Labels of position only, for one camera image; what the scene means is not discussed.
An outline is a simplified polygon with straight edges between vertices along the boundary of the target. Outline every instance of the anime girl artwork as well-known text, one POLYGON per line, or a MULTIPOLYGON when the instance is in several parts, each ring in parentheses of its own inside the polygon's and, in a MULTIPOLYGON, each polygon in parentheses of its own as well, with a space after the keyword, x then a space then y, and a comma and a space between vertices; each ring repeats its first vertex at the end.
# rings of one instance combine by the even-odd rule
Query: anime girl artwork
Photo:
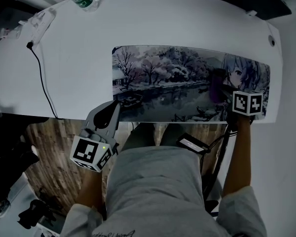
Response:
MULTIPOLYGON (((258 89, 261 79, 259 62, 232 54, 225 54, 222 60, 222 69, 226 71, 224 84, 239 90, 260 91, 258 89)), ((228 105, 226 104, 224 107, 220 115, 220 121, 226 121, 228 105)))

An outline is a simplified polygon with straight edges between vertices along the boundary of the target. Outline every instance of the black cable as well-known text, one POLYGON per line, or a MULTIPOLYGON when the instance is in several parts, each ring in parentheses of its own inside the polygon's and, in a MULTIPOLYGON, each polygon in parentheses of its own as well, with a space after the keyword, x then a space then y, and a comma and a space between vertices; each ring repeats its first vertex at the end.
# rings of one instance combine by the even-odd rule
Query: black cable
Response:
POLYGON ((231 132, 231 129, 229 128, 229 125, 228 125, 227 128, 226 128, 226 131, 225 131, 225 135, 226 136, 224 136, 224 138, 223 138, 221 150, 220 150, 220 153, 218 155, 218 159, 217 159, 217 162, 216 162, 216 166, 215 166, 214 172, 210 176, 210 179, 208 181, 208 184, 203 189, 203 198, 204 198, 204 201, 207 200, 208 195, 211 192, 211 190, 212 190, 212 188, 214 186, 214 183, 216 182, 216 179, 217 179, 217 176, 218 176, 218 172, 219 172, 219 170, 221 168, 222 160, 223 160, 224 155, 226 153, 226 148, 227 148, 227 144, 228 144, 228 141, 229 141, 230 132, 231 132))
POLYGON ((39 75, 40 75, 41 86, 42 86, 42 88, 43 88, 43 91, 44 91, 45 97, 46 97, 46 99, 47 99, 47 101, 48 101, 48 103, 49 103, 49 106, 50 106, 50 108, 51 108, 51 111, 53 112, 53 115, 55 116, 56 119, 58 119, 58 120, 63 120, 63 118, 59 118, 59 117, 56 116, 56 114, 55 114, 55 112, 54 112, 54 110, 53 110, 53 107, 52 107, 52 105, 51 105, 51 103, 50 103, 50 100, 49 100, 49 98, 48 98, 48 96, 47 96, 47 94, 46 94, 46 91, 45 91, 45 88, 44 88, 44 83, 43 83, 43 78, 42 78, 42 76, 41 76, 41 66, 40 66, 40 61, 39 61, 39 58, 36 56, 36 54, 34 53, 34 51, 33 51, 33 49, 32 49, 32 47, 33 47, 33 42, 29 42, 29 43, 26 45, 26 47, 27 47, 27 48, 33 53, 33 55, 35 56, 35 58, 36 58, 37 61, 38 61, 38 65, 39 65, 39 75))
MULTIPOLYGON (((230 137, 232 137, 232 136, 235 136, 235 135, 237 135, 237 132, 233 132, 233 133, 231 133, 229 136, 230 137)), ((222 136, 220 136, 220 137, 218 137, 216 140, 214 140, 210 145, 209 145, 209 149, 212 149, 223 137, 225 136, 225 134, 224 135, 222 135, 222 136)))

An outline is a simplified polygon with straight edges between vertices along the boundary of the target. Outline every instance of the white desk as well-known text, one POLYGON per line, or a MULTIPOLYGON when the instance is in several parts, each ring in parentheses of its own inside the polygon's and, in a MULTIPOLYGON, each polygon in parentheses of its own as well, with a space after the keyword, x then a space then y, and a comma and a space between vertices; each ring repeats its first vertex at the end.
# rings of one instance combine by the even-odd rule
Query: white desk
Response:
MULTIPOLYGON (((258 122, 275 122, 282 82, 279 32, 270 26, 278 43, 271 47, 267 23, 242 9, 221 0, 101 0, 94 13, 72 1, 53 8, 56 18, 35 52, 60 118, 85 119, 112 99, 115 46, 151 44, 222 51, 268 64, 267 114, 258 122)), ((37 60, 26 48, 29 27, 18 40, 0 41, 0 111, 52 117, 37 60)))

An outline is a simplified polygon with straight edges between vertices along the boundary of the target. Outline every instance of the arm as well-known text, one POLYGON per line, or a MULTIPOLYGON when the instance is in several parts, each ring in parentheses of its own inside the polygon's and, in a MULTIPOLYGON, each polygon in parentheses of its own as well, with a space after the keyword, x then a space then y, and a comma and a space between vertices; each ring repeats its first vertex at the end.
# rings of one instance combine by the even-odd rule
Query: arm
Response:
POLYGON ((249 117, 238 116, 238 134, 222 191, 222 197, 234 193, 251 182, 251 139, 249 117))
POLYGON ((101 211, 103 205, 102 173, 86 171, 76 202, 90 208, 94 206, 99 212, 101 211))
POLYGON ((61 237, 92 236, 92 231, 102 223, 102 174, 87 170, 79 195, 70 209, 61 237))
POLYGON ((250 120, 238 117, 238 134, 222 191, 217 222, 230 235, 266 237, 251 182, 250 120))

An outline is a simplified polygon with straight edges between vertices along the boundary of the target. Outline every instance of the black device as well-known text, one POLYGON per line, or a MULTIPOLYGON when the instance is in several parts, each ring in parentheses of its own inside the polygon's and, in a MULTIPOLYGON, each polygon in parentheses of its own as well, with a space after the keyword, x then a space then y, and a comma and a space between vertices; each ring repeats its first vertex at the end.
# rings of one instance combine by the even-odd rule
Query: black device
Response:
POLYGON ((52 211, 42 201, 35 199, 31 202, 30 208, 19 214, 20 220, 18 223, 25 229, 35 227, 42 216, 46 217, 47 222, 51 225, 51 221, 56 221, 52 211))
POLYGON ((193 136, 187 133, 181 135, 177 139, 177 145, 180 148, 186 148, 202 156, 205 154, 208 154, 211 151, 208 145, 206 145, 205 143, 201 142, 200 140, 194 138, 193 136))

